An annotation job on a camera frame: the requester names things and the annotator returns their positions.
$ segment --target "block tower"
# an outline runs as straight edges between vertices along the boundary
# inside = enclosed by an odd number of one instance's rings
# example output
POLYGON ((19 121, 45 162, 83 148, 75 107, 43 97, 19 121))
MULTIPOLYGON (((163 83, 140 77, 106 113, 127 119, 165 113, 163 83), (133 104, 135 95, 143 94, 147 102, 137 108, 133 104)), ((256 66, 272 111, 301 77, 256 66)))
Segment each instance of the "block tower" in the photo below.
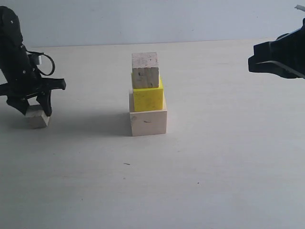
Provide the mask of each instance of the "block tower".
POLYGON ((156 52, 132 54, 129 112, 133 136, 166 133, 167 107, 156 52))

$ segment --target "small wooden cube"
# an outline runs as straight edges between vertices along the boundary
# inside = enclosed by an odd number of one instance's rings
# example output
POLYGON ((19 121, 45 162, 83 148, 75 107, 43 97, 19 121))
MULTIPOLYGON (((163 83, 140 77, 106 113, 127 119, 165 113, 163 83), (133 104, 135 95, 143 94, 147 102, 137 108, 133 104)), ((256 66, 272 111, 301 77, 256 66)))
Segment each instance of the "small wooden cube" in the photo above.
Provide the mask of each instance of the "small wooden cube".
POLYGON ((161 78, 159 87, 133 90, 134 111, 154 111, 163 109, 164 88, 161 78))
POLYGON ((132 92, 129 94, 129 112, 133 136, 159 135, 166 133, 167 107, 163 98, 163 109, 135 112, 132 92))
POLYGON ((40 105, 29 106, 25 117, 32 129, 45 128, 48 126, 50 120, 50 117, 45 114, 40 105))
POLYGON ((156 52, 132 54, 132 87, 159 87, 159 64, 156 52))

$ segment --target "wooden block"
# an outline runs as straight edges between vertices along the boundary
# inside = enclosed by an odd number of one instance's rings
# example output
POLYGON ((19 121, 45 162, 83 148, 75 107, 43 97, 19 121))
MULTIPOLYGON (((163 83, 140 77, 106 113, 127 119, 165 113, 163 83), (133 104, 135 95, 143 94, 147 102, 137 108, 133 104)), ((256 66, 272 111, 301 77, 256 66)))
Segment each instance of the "wooden block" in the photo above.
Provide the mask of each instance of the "wooden block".
POLYGON ((132 87, 159 87, 159 64, 156 52, 132 54, 132 87))
POLYGON ((161 78, 159 87, 133 90, 134 111, 162 110, 164 88, 161 78))
POLYGON ((50 120, 50 117, 45 114, 40 105, 29 106, 25 117, 33 129, 47 127, 50 120))
POLYGON ((129 112, 133 136, 159 135, 166 133, 167 107, 163 98, 163 109, 135 112, 132 92, 129 94, 129 112))

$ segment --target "table surface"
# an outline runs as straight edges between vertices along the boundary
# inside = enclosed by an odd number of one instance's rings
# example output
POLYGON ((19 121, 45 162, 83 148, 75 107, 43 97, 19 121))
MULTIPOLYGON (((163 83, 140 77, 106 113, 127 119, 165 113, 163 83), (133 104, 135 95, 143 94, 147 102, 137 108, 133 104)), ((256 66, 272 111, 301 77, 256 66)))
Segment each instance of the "table surface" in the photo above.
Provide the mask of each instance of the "table surface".
POLYGON ((39 130, 0 98, 0 228, 303 228, 305 81, 249 73, 263 41, 37 49, 67 89, 39 130), (129 136, 133 52, 158 52, 166 135, 129 136))

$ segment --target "yellow block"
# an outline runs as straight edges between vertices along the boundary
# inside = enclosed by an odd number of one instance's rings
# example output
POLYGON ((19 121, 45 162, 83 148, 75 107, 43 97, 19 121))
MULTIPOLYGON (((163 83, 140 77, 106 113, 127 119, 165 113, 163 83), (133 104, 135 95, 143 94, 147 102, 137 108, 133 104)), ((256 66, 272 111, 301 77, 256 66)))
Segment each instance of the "yellow block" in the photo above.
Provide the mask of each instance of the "yellow block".
POLYGON ((133 89, 134 111, 154 111, 163 109, 164 88, 159 77, 159 87, 133 89))

